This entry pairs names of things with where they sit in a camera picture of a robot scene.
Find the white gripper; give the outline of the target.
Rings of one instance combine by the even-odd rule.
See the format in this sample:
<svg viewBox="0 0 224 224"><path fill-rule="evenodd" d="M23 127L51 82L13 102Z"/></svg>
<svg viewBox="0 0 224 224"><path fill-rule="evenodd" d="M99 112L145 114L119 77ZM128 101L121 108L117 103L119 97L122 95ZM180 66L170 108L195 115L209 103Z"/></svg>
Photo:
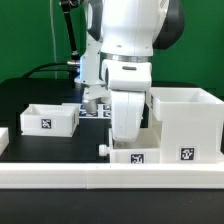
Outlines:
<svg viewBox="0 0 224 224"><path fill-rule="evenodd" d="M115 141L134 142L140 130L144 92L111 92L111 125Z"/></svg>

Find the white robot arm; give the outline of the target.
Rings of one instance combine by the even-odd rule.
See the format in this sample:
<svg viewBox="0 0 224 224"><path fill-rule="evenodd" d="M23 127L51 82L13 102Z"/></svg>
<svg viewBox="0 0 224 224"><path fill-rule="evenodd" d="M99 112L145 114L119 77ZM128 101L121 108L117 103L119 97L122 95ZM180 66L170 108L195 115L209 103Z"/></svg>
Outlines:
<svg viewBox="0 0 224 224"><path fill-rule="evenodd" d="M153 51L171 47L184 30L181 0L80 0L84 7L86 51L78 81L83 104L111 104L112 136L136 140L152 78Z"/></svg>

